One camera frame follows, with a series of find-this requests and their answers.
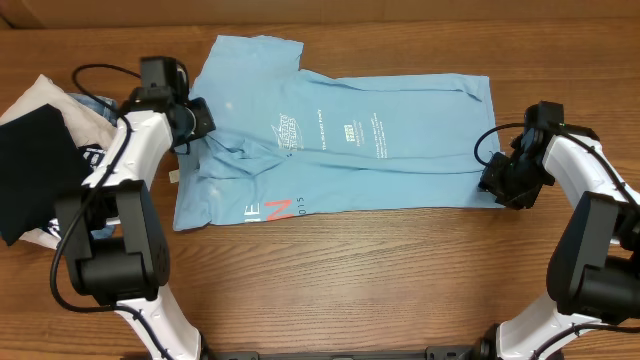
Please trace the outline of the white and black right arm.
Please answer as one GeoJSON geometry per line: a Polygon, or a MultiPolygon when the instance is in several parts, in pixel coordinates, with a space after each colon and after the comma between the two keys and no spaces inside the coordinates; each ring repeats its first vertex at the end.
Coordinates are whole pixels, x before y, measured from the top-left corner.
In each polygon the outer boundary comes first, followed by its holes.
{"type": "Polygon", "coordinates": [[[639,194],[614,169],[598,137],[563,123],[519,124],[511,155],[485,164],[482,190],[511,209],[531,207],[557,184],[573,213],[549,260],[546,291],[493,325],[464,359],[560,359],[591,331],[638,333],[639,194]]]}

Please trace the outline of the black white printed garment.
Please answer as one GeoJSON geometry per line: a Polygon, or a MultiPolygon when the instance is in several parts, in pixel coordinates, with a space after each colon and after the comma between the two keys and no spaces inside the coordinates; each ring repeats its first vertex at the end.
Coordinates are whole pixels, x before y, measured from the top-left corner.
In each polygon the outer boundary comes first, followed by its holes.
{"type": "MultiPolygon", "coordinates": [[[[92,170],[95,170],[100,162],[103,160],[106,151],[103,150],[98,144],[91,144],[79,147],[79,151],[84,161],[90,166],[92,170]]],[[[60,240],[60,225],[57,218],[51,219],[47,225],[42,227],[42,230],[53,236],[55,239],[60,240]]]]}

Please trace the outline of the blue denim folded jeans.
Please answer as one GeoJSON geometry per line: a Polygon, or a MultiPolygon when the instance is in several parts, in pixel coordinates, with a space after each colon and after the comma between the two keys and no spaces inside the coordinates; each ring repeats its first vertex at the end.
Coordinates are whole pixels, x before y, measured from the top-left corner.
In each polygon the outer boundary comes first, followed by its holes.
{"type": "Polygon", "coordinates": [[[104,117],[112,126],[117,126],[118,105],[114,99],[103,96],[95,96],[94,98],[91,98],[80,93],[69,93],[69,96],[80,104],[96,112],[98,115],[104,117]]]}

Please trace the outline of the light blue t-shirt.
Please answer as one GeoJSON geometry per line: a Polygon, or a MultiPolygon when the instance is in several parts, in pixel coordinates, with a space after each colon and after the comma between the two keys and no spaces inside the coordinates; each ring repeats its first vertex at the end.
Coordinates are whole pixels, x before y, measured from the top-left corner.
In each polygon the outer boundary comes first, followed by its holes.
{"type": "Polygon", "coordinates": [[[219,36],[191,93],[215,129],[179,157],[173,227],[316,213],[492,208],[480,158],[498,152],[485,76],[330,78],[301,43],[219,36]]]}

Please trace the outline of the black folded garment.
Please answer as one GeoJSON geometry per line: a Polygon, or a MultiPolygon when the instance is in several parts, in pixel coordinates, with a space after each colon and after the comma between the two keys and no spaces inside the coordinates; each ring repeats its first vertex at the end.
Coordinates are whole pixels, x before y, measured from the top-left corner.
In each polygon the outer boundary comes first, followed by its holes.
{"type": "Polygon", "coordinates": [[[61,112],[41,106],[1,126],[1,237],[21,235],[55,218],[57,197],[81,186],[92,169],[61,112]]]}

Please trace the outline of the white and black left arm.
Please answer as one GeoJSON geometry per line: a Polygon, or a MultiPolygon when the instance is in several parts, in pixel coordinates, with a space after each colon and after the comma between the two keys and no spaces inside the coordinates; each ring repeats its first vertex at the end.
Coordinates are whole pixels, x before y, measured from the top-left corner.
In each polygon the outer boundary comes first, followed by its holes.
{"type": "Polygon", "coordinates": [[[120,315],[153,359],[213,356],[168,285],[168,243],[150,187],[166,152],[214,128],[203,98],[137,88],[123,105],[105,158],[55,204],[63,235],[50,270],[54,299],[66,310],[83,310],[60,294],[57,274],[65,262],[75,291],[96,301],[92,312],[120,315]]]}

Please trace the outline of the beige folded garment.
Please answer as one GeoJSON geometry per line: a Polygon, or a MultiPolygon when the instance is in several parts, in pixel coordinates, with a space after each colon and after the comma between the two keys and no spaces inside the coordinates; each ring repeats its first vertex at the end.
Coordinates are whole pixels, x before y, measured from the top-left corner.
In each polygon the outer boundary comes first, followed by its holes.
{"type": "MultiPolygon", "coordinates": [[[[107,150],[111,145],[115,127],[104,117],[70,97],[44,75],[40,75],[33,85],[1,115],[1,126],[44,105],[51,105],[61,112],[78,149],[81,146],[98,144],[103,150],[107,150]]],[[[23,233],[19,240],[38,243],[49,248],[54,248],[59,242],[45,233],[42,227],[23,233]]]]}

